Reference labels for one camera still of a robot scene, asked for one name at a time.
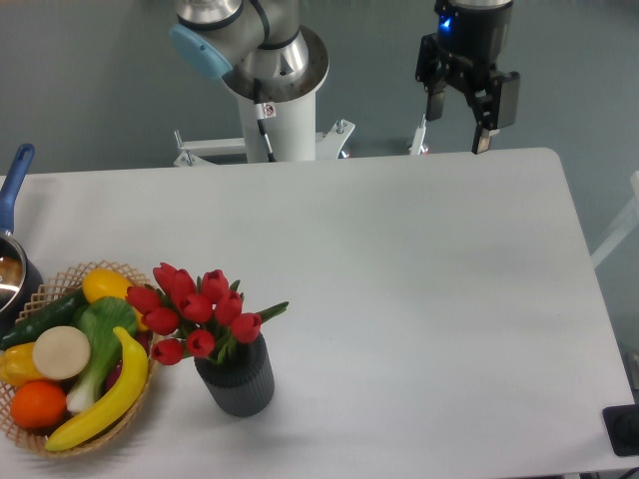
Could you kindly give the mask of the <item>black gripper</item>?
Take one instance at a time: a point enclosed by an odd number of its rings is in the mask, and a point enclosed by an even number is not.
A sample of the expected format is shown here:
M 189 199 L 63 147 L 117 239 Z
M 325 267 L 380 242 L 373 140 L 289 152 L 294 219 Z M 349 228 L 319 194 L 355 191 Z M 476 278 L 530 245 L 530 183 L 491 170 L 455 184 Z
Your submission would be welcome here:
M 426 92 L 425 119 L 442 117 L 447 87 L 462 93 L 475 121 L 474 155 L 516 119 L 520 76 L 496 65 L 512 10 L 511 1 L 437 1 L 437 30 L 420 41 L 415 80 Z

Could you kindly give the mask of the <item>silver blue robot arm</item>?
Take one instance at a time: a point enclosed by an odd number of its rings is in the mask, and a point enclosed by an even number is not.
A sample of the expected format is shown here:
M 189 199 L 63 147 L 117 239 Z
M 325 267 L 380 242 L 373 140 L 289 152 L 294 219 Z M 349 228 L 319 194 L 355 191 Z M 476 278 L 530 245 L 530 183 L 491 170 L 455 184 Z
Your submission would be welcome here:
M 251 163 L 338 159 L 355 129 L 340 119 L 316 129 L 316 93 L 329 69 L 322 39 L 300 22 L 297 1 L 178 1 L 170 30 L 174 48 L 200 75 L 220 79 L 235 96 L 243 134 L 238 139 L 179 141 L 179 166 L 207 157 L 243 154 Z M 473 113 L 471 151 L 514 123 L 520 76 L 496 61 L 507 38 L 510 1 L 437 1 L 434 33 L 421 38 L 415 79 L 425 113 L 409 151 L 426 153 L 426 125 L 443 112 L 445 90 L 461 93 Z

